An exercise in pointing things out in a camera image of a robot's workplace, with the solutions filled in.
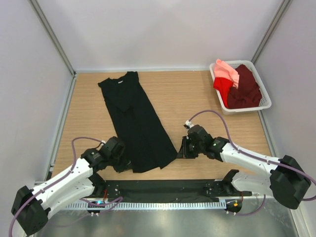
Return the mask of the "black t shirt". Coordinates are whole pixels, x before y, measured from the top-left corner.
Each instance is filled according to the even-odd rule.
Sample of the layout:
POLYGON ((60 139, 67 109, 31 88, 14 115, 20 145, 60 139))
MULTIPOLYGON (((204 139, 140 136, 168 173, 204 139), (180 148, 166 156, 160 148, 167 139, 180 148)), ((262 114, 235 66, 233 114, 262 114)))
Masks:
POLYGON ((137 72, 100 83, 117 137, 125 144, 124 158, 134 173, 164 168, 177 151, 163 128, 137 72))

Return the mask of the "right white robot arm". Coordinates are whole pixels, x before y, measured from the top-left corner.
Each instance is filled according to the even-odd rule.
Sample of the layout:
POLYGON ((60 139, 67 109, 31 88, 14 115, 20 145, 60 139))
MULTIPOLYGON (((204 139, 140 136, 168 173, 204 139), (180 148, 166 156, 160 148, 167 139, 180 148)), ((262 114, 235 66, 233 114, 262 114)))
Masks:
POLYGON ((281 205, 297 209, 311 186, 295 158, 269 157, 250 150, 243 150, 229 139, 213 138, 200 125, 184 125, 187 135, 182 138, 179 156, 197 158, 200 154, 219 162, 243 166, 253 175, 231 170, 224 178, 222 189, 233 196, 238 191, 272 196, 281 205))

